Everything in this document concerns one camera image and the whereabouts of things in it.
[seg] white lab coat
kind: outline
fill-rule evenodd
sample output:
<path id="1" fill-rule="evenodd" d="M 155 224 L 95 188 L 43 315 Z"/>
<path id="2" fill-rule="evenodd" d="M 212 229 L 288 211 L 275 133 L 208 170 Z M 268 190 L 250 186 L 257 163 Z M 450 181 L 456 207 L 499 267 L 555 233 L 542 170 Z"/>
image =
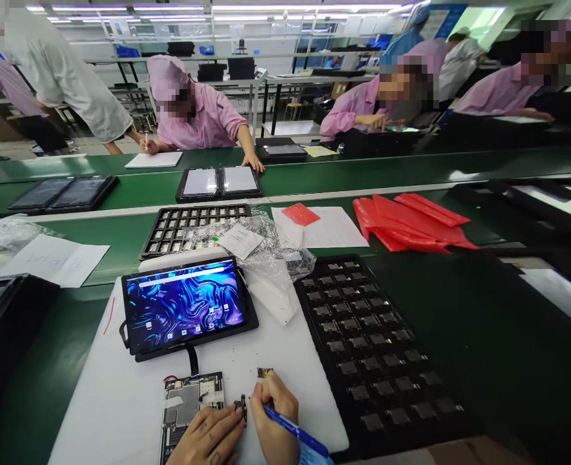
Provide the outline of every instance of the white lab coat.
<path id="1" fill-rule="evenodd" d="M 68 104 L 102 143 L 130 128 L 132 118 L 94 71 L 44 16 L 12 7 L 5 17 L 5 46 L 22 64 L 47 107 Z"/>
<path id="2" fill-rule="evenodd" d="M 466 82 L 475 70 L 475 60 L 483 55 L 485 50 L 475 39 L 467 37 L 447 53 L 439 75 L 439 101 L 449 100 Z"/>

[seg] hand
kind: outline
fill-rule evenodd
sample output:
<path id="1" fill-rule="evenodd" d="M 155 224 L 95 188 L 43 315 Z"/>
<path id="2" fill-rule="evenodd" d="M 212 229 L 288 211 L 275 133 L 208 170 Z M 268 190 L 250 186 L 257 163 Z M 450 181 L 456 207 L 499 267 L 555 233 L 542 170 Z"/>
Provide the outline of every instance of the hand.
<path id="1" fill-rule="evenodd" d="M 555 117 L 550 113 L 538 111 L 536 108 L 520 108 L 512 112 L 513 116 L 524 116 L 526 118 L 543 119 L 544 121 L 554 121 Z"/>
<path id="2" fill-rule="evenodd" d="M 264 172 L 264 165 L 262 165 L 255 153 L 245 154 L 245 159 L 242 161 L 241 166 L 247 165 L 250 165 L 257 172 Z"/>
<path id="3" fill-rule="evenodd" d="M 256 383 L 251 395 L 253 421 L 268 465 L 297 465 L 300 458 L 298 439 L 266 415 L 264 404 L 270 401 L 277 412 L 298 424 L 298 401 L 272 370 L 262 384 Z"/>
<path id="4" fill-rule="evenodd" d="M 245 429 L 242 409 L 210 407 L 197 412 L 171 453 L 167 465 L 231 465 L 238 454 L 234 446 Z"/>
<path id="5" fill-rule="evenodd" d="M 145 139 L 141 139 L 139 142 L 139 146 L 141 147 L 141 151 L 143 153 L 147 153 L 148 155 L 154 155 L 158 152 L 158 145 L 156 141 L 152 139 L 148 139 L 148 143 L 146 144 Z"/>
<path id="6" fill-rule="evenodd" d="M 369 126 L 370 129 L 384 130 L 384 127 L 387 125 L 387 115 L 384 113 L 375 115 L 358 115 L 355 118 L 355 123 Z"/>

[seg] blue pen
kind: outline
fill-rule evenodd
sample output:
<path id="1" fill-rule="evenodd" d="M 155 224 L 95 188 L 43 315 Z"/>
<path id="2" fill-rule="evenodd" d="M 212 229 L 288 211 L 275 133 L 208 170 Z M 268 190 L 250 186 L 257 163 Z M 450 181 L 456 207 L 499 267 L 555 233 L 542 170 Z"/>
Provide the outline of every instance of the blue pen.
<path id="1" fill-rule="evenodd" d="M 324 445 L 320 441 L 314 439 L 304 429 L 299 428 L 297 425 L 295 425 L 290 420 L 281 415 L 281 413 L 276 412 L 273 408 L 269 407 L 268 405 L 264 406 L 264 411 L 272 421 L 283 426 L 287 431 L 296 436 L 300 442 L 310 447 L 311 449 L 315 450 L 323 457 L 329 456 L 329 450 L 326 447 L 324 447 Z"/>

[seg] white cutting board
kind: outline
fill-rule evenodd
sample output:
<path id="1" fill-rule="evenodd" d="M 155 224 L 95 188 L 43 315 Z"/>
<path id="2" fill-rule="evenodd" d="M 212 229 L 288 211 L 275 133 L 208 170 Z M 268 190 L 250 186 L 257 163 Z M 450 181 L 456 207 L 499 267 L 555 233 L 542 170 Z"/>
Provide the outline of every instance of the white cutting board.
<path id="1" fill-rule="evenodd" d="M 222 371 L 225 401 L 232 404 L 241 394 L 251 394 L 258 367 L 273 368 L 299 401 L 300 425 L 330 452 L 347 449 L 348 436 L 305 316 L 299 310 L 284 327 L 261 304 L 254 301 L 254 305 L 260 321 L 258 329 L 196 348 L 200 373 Z M 49 464 L 158 464 L 163 379 L 169 375 L 190 376 L 189 357 L 186 351 L 180 351 L 135 362 L 118 333 L 124 319 L 118 279 Z M 241 464 L 265 463 L 250 410 L 239 452 Z"/>

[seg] pink uniform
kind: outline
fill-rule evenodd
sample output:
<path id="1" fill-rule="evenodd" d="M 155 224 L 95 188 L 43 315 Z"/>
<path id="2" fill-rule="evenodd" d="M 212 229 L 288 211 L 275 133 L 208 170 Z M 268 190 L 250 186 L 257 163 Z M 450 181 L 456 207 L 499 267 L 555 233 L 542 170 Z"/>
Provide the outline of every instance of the pink uniform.
<path id="1" fill-rule="evenodd" d="M 437 75 L 447 54 L 447 44 L 444 39 L 424 41 L 415 45 L 406 55 L 397 57 L 398 64 L 425 64 L 429 74 Z M 320 135 L 322 141 L 331 141 L 340 132 L 346 132 L 355 126 L 357 115 L 372 114 L 378 96 L 380 75 L 370 82 L 363 83 L 350 89 L 335 101 L 333 109 L 322 120 Z M 399 102 L 386 101 L 376 114 L 387 114 L 388 118 Z"/>
<path id="2" fill-rule="evenodd" d="M 0 91 L 25 116 L 43 114 L 23 78 L 14 67 L 0 58 Z"/>
<path id="3" fill-rule="evenodd" d="M 523 109 L 529 98 L 541 85 L 521 83 L 522 63 L 503 68 L 486 76 L 460 99 L 455 110 L 458 113 L 501 115 Z"/>
<path id="4" fill-rule="evenodd" d="M 162 142 L 180 150 L 236 146 L 238 129 L 249 124 L 221 92 L 190 80 L 175 57 L 151 57 L 148 71 L 154 98 L 160 102 L 172 100 L 180 89 L 194 87 L 194 125 L 161 106 L 157 134 Z"/>

